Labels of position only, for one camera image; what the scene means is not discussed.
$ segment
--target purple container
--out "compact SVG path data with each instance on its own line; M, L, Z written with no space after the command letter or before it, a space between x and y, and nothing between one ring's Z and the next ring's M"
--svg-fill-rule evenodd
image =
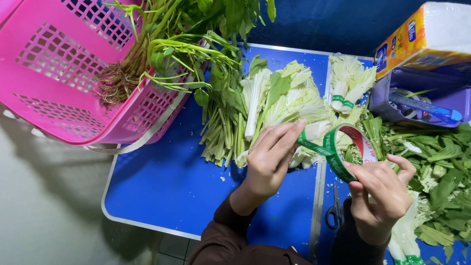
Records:
M424 125L457 127L458 123L446 124L436 117L432 117L428 122L405 118L400 110L395 109L389 103L389 89L394 87L411 92L436 89L420 96L429 98L433 105L459 111L463 116L461 122L471 120L471 85L469 85L467 78L408 67L396 67L371 89L368 109L373 114L381 116L384 121L419 127Z

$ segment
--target tiled floor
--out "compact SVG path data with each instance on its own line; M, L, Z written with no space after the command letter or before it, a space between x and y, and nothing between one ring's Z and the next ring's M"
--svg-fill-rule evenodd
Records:
M197 240L165 234L155 265L187 265L191 251L197 243Z

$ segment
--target pink plastic basket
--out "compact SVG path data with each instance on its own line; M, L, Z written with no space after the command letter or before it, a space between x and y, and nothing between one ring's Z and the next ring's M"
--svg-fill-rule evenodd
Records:
M129 17L120 9L100 0L9 2L19 6L13 14L0 14L8 17L3 23L0 19L0 101L46 134L78 146L131 143L176 98L178 92L153 87L144 79L146 85L118 108L107 111L99 105L93 76L106 64L124 59L136 39ZM137 29L140 21L135 22ZM184 73L180 66L174 71L174 75ZM164 135L189 96L147 143Z

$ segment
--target tissue packaging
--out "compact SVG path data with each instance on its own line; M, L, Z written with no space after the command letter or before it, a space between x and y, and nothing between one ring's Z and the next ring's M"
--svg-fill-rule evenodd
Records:
M406 66L471 77L471 6L426 2L376 50L376 78Z

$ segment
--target brown sleeve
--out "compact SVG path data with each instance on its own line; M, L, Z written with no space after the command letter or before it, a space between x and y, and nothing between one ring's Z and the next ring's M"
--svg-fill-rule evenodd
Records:
M345 200L343 203L345 223L337 231L337 237L332 245L330 265L382 265L388 242L382 246L365 243L358 235L350 206L351 199Z
M191 253L189 265L230 261L237 252L247 246L247 228L255 211L249 216L236 214L229 203L229 196L218 207L213 220L201 234L201 242Z

